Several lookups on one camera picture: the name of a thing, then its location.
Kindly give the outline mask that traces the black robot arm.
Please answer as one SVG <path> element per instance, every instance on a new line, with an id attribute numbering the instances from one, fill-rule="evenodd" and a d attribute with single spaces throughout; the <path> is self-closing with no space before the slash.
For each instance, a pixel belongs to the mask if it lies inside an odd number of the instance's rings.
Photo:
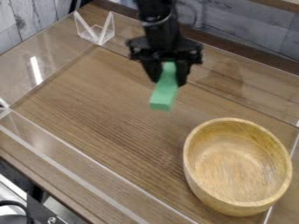
<path id="1" fill-rule="evenodd" d="M 125 42 L 130 60 L 141 63 L 149 80 L 156 83 L 162 63 L 172 62 L 174 82 L 186 83 L 192 65 L 202 62 L 202 44 L 181 34 L 176 0 L 134 0 L 144 36 Z"/>

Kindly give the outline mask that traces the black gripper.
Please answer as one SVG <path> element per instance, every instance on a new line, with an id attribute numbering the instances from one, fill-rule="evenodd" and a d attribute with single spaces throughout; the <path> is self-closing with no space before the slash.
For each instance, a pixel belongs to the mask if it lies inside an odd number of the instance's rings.
<path id="1" fill-rule="evenodd" d="M 156 83 L 162 72 L 162 61 L 176 61 L 176 82 L 186 83 L 190 64 L 201 63 L 201 44 L 181 35 L 177 20 L 165 17 L 142 21 L 144 35 L 130 38 L 125 45 L 132 60 L 140 60 L 149 80 Z"/>

